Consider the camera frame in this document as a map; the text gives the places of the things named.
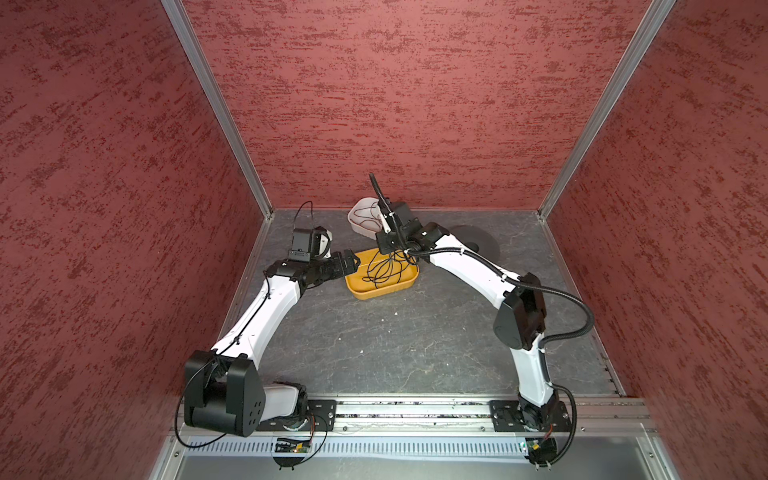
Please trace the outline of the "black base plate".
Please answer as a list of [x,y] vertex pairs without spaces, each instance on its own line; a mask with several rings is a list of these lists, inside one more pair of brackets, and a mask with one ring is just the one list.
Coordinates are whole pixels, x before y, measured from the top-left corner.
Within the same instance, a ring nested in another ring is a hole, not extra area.
[[565,433],[572,427],[564,402],[557,401],[544,420],[527,422],[517,400],[491,400],[489,413],[494,431],[516,433]]
[[257,430],[264,432],[331,432],[334,429],[338,402],[332,399],[310,399],[306,413],[298,418],[277,417],[261,422]]

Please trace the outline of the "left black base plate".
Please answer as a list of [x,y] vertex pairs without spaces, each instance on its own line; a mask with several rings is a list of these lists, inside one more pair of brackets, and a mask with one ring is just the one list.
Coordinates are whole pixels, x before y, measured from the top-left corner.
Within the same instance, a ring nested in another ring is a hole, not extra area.
[[298,418],[277,417],[261,422],[257,430],[264,432],[331,432],[334,429],[338,402],[332,399],[310,399],[306,413]]

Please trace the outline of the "aluminium corner post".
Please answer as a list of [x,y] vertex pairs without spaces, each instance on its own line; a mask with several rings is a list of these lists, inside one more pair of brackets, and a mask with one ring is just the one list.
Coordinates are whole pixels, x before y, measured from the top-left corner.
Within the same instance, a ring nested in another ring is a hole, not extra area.
[[563,167],[538,209],[537,216],[541,223],[548,221],[675,4],[675,0],[650,2]]
[[274,207],[215,79],[183,2],[162,0],[161,4],[263,217],[271,221],[274,216]]

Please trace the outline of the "yellow plastic tray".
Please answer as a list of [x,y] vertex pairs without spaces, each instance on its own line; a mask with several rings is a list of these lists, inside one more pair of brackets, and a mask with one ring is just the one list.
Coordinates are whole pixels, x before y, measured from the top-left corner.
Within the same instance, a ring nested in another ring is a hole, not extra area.
[[373,248],[356,255],[361,260],[358,271],[345,278],[348,290],[361,301],[396,293],[414,285],[420,271],[401,252],[381,254]]

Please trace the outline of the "right aluminium corner post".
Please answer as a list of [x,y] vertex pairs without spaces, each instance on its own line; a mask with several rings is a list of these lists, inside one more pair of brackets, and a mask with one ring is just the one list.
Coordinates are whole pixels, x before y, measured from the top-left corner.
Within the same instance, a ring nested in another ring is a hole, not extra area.
[[548,221],[675,4],[675,0],[650,2],[563,167],[538,209],[537,216],[541,223]]

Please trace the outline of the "left aluminium corner post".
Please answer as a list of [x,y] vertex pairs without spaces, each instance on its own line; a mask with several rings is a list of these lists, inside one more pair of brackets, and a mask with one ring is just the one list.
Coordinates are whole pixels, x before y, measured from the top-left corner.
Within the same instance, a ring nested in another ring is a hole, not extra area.
[[162,0],[161,4],[263,217],[271,221],[274,216],[274,207],[215,79],[183,2]]

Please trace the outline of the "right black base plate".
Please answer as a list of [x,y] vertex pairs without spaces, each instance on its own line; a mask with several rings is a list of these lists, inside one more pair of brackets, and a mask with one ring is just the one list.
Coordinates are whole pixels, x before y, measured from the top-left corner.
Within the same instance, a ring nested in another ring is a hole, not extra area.
[[572,427],[564,402],[557,401],[544,420],[527,422],[517,400],[491,400],[489,413],[494,431],[516,433],[565,433]]

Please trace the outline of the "dark grey cable spool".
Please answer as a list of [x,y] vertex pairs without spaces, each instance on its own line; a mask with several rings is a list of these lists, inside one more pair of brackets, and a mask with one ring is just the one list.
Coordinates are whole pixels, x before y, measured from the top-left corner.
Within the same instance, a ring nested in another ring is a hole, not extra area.
[[463,245],[483,256],[487,260],[497,263],[501,257],[501,249],[498,241],[487,231],[472,225],[456,225],[449,228]]

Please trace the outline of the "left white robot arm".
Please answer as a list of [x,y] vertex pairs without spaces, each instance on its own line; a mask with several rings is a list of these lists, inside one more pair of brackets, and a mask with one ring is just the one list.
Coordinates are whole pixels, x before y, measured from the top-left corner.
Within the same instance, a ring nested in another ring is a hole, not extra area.
[[308,417],[306,387],[266,384],[259,366],[282,320],[310,287],[357,272],[350,250],[309,261],[278,260],[264,272],[252,304],[211,349],[197,350],[184,366],[184,423],[219,434],[250,436],[268,421],[302,426]]

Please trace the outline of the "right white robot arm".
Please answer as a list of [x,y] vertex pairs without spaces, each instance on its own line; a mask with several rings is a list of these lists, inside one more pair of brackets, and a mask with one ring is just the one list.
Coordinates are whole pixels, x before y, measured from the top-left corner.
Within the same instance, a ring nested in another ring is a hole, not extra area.
[[546,429],[558,394],[540,346],[546,306],[538,290],[539,279],[499,267],[434,222],[422,225],[403,202],[380,200],[378,209],[382,230],[376,240],[381,249],[400,251],[448,271],[497,309],[493,332],[513,357],[519,382],[519,420],[531,430]]

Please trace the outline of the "aluminium mounting rail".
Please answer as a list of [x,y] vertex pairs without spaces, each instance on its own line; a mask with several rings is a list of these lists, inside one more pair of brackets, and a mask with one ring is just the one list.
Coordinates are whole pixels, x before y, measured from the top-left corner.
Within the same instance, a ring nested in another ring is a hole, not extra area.
[[[546,433],[494,431],[491,400],[510,395],[316,395],[338,402],[332,436],[543,436]],[[578,437],[649,437],[659,435],[646,402],[630,397],[576,398]]]

